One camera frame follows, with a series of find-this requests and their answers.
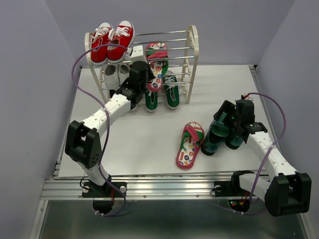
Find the green metallic loafer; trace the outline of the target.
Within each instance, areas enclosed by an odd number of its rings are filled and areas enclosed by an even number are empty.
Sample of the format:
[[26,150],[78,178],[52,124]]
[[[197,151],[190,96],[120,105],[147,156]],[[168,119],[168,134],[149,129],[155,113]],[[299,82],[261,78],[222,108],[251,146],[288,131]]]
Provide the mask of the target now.
[[223,123],[226,116],[227,113],[223,112],[219,119],[214,119],[210,124],[209,130],[201,146],[203,154],[212,156],[230,134],[230,128]]
[[236,150],[238,149],[241,144],[244,142],[242,136],[245,135],[245,129],[241,126],[232,126],[230,128],[229,135],[226,138],[225,144],[230,149]]

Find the green canvas sneaker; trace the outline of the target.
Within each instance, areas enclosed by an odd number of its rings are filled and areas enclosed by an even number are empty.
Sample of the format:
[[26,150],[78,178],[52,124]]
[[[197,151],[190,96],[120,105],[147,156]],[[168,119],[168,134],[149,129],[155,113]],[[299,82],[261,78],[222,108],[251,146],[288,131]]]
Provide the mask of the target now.
[[149,112],[154,112],[158,108],[158,92],[145,92],[145,105]]
[[163,83],[168,107],[176,109],[179,106],[179,90],[176,76],[172,71],[167,71],[163,77]]

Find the pink kids sandal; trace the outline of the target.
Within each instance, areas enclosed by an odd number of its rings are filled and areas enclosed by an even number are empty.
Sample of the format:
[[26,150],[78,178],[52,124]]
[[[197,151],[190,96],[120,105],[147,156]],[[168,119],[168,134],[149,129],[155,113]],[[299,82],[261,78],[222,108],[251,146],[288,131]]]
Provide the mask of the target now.
[[168,69],[168,52],[166,49],[167,44],[164,42],[149,43],[146,47],[146,58],[155,77],[147,85],[147,89],[151,92],[158,92],[162,88],[162,78]]
[[203,141],[204,130],[201,125],[194,121],[187,123],[181,135],[176,165],[184,170],[192,168]]

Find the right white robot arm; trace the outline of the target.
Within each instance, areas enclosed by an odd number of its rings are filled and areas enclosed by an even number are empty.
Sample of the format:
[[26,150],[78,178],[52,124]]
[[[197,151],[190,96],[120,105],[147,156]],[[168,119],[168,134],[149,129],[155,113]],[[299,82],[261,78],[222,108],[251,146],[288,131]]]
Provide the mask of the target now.
[[214,114],[214,119],[222,119],[224,125],[253,150],[269,180],[260,178],[250,170],[236,171],[229,181],[214,183],[212,196],[235,198],[247,192],[263,201],[274,217],[308,212],[312,187],[310,176],[298,172],[282,156],[266,127],[255,121],[251,100],[240,99],[234,104],[224,101]]

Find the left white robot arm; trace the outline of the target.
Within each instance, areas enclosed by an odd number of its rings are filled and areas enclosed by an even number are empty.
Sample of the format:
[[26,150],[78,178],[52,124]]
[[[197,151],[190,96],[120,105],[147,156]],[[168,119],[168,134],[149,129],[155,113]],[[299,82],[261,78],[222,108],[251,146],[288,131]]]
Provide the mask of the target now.
[[128,78],[105,105],[83,121],[74,120],[69,124],[65,153],[88,176],[90,185],[85,186],[88,192],[106,196],[114,189],[111,176],[101,164],[105,150],[105,146],[101,144],[101,136],[108,134],[110,126],[118,118],[137,106],[146,91],[146,84],[153,78],[148,63],[134,62]]

